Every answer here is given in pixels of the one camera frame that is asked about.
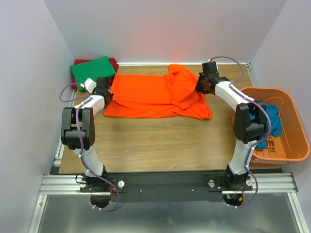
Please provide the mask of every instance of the wooden surface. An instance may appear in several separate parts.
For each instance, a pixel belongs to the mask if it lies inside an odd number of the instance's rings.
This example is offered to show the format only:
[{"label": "wooden surface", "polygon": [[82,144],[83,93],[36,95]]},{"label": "wooden surface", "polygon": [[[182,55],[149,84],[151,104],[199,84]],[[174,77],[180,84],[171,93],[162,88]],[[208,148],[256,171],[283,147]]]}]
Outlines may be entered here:
[{"label": "wooden surface", "polygon": [[[186,66],[194,73],[201,66]],[[245,78],[235,83],[239,89],[252,86],[246,67]],[[121,74],[158,74],[167,66],[119,67]],[[220,76],[236,80],[241,76],[237,65],[219,66]],[[77,92],[77,96],[86,93]],[[222,99],[206,95],[213,112],[211,120],[182,116],[160,119],[125,119],[95,115],[95,149],[108,172],[177,171],[225,169],[235,147],[230,117],[231,108]],[[77,155],[64,149],[60,173],[84,173]]]}]

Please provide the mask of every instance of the green cloth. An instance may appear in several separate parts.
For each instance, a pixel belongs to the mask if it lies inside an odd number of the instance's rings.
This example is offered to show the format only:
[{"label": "green cloth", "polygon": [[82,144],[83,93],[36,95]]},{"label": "green cloth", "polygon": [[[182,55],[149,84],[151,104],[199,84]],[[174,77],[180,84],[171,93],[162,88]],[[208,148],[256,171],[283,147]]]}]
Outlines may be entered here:
[{"label": "green cloth", "polygon": [[[84,83],[87,78],[91,78],[96,82],[97,77],[112,77],[115,75],[108,57],[101,57],[90,62],[70,66],[70,69],[76,83]],[[83,90],[79,85],[77,87],[79,91]]]}]

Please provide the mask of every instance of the orange shirt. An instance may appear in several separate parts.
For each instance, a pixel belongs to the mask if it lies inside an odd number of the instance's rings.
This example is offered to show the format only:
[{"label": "orange shirt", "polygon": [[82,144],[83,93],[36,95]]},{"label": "orange shirt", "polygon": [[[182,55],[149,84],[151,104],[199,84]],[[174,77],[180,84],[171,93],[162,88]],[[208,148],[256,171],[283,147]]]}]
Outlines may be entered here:
[{"label": "orange shirt", "polygon": [[181,65],[169,65],[165,75],[116,74],[106,117],[161,118],[184,116],[211,119],[205,95],[196,92],[198,77]]}]

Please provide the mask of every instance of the metal floor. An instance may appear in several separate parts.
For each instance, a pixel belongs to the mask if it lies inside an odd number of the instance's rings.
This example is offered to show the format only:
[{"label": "metal floor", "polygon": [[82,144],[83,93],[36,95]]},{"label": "metal floor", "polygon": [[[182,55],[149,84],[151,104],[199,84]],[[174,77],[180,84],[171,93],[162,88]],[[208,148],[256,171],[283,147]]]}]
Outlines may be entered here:
[{"label": "metal floor", "polygon": [[[245,194],[248,201],[253,194]],[[40,233],[298,233],[287,193],[259,193],[242,209],[208,201],[123,203],[91,208],[88,195],[48,195]]]}]

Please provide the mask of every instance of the orange basket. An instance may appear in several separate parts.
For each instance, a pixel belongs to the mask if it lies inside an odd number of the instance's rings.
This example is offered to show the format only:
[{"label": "orange basket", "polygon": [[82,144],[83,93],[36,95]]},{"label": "orange basket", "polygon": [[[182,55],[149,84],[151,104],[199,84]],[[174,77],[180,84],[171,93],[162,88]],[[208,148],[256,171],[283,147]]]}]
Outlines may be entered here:
[{"label": "orange basket", "polygon": [[281,166],[305,160],[310,148],[292,98],[286,92],[272,88],[247,87],[241,91],[256,100],[275,104],[282,122],[280,137],[270,135],[266,149],[254,150],[251,164]]}]

